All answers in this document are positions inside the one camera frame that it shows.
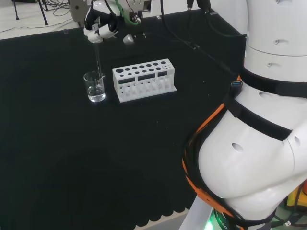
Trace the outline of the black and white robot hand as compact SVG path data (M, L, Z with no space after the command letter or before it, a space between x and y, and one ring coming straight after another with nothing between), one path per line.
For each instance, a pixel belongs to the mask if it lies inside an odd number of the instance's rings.
M93 0L84 19L84 35L94 44L118 33L122 14L114 1Z

